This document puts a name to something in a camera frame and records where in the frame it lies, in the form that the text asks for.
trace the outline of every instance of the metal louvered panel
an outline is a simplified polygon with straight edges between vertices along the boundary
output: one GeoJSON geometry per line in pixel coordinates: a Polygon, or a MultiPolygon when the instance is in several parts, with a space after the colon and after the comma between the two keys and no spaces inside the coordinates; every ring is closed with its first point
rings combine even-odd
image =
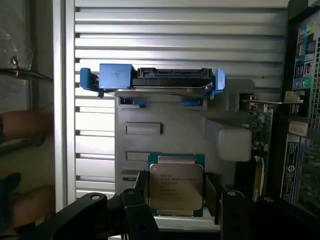
{"type": "MultiPolygon", "coordinates": [[[[81,68],[94,73],[100,63],[223,68],[229,78],[251,79],[256,88],[277,90],[281,86],[287,0],[65,3],[69,204],[88,189],[99,191],[99,186],[108,186],[115,177],[114,169],[112,176],[107,172],[91,176],[92,180],[85,176],[83,182],[83,176],[77,174],[77,169],[88,167],[100,173],[99,164],[109,163],[115,154],[115,101],[109,94],[99,99],[95,92],[81,89],[81,68]]],[[[114,188],[100,191],[112,193],[114,188]]]]}
{"type": "Polygon", "coordinates": [[[222,1],[142,2],[121,1],[117,8],[119,2],[76,1],[77,73],[82,67],[98,72],[99,63],[224,68],[229,78],[252,79],[258,88],[280,87],[287,17],[281,7],[286,1],[268,3],[279,8],[250,8],[266,7],[263,1],[241,1],[240,8],[230,1],[225,3],[229,8],[216,7],[222,1]]]}

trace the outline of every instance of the white plastic component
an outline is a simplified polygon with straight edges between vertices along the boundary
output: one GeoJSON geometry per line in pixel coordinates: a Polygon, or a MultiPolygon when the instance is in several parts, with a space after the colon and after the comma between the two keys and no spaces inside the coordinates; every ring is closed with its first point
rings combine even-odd
{"type": "Polygon", "coordinates": [[[216,120],[205,119],[205,136],[216,145],[220,160],[247,162],[251,157],[252,132],[216,120]]]}

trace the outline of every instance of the blue clip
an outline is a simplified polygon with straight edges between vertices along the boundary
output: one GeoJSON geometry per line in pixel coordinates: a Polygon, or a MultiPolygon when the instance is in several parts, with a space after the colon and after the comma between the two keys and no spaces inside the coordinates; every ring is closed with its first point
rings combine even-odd
{"type": "Polygon", "coordinates": [[[97,79],[98,79],[98,76],[91,73],[90,68],[80,69],[80,87],[85,90],[98,92],[98,97],[103,98],[104,91],[102,89],[99,89],[96,81],[97,79]]]}
{"type": "Polygon", "coordinates": [[[215,98],[216,94],[219,94],[226,87],[226,73],[222,68],[215,70],[215,88],[210,92],[210,100],[215,98]]]}

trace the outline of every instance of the green circuit board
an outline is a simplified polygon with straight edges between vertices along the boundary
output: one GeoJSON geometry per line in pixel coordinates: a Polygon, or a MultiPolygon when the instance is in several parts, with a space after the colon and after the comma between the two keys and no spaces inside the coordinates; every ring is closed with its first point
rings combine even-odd
{"type": "Polygon", "coordinates": [[[274,110],[267,108],[264,112],[248,112],[247,125],[252,131],[252,150],[269,152],[274,110]]]}

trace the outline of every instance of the rectangular slot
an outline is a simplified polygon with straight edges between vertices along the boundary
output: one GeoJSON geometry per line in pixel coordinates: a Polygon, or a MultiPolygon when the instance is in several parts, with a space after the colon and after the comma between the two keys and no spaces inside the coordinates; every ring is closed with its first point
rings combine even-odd
{"type": "Polygon", "coordinates": [[[75,160],[75,174],[89,177],[115,177],[114,160],[82,159],[75,160]]]}
{"type": "Polygon", "coordinates": [[[138,151],[127,151],[126,160],[127,161],[139,161],[148,162],[149,153],[148,152],[138,152],[138,151]]]}
{"type": "Polygon", "coordinates": [[[114,191],[116,185],[114,182],[103,182],[103,181],[81,181],[75,182],[75,187],[78,189],[92,189],[93,192],[97,190],[109,190],[114,191]]]}
{"type": "Polygon", "coordinates": [[[132,135],[160,135],[160,123],[126,122],[125,133],[132,135]]]}
{"type": "Polygon", "coordinates": [[[77,154],[115,154],[115,138],[107,136],[76,136],[75,151],[77,154]]]}
{"type": "Polygon", "coordinates": [[[135,182],[137,180],[138,174],[139,174],[138,170],[124,169],[121,172],[121,177],[123,181],[135,182]]]}
{"type": "Polygon", "coordinates": [[[75,113],[75,129],[89,131],[115,131],[115,115],[113,113],[75,113]]]}

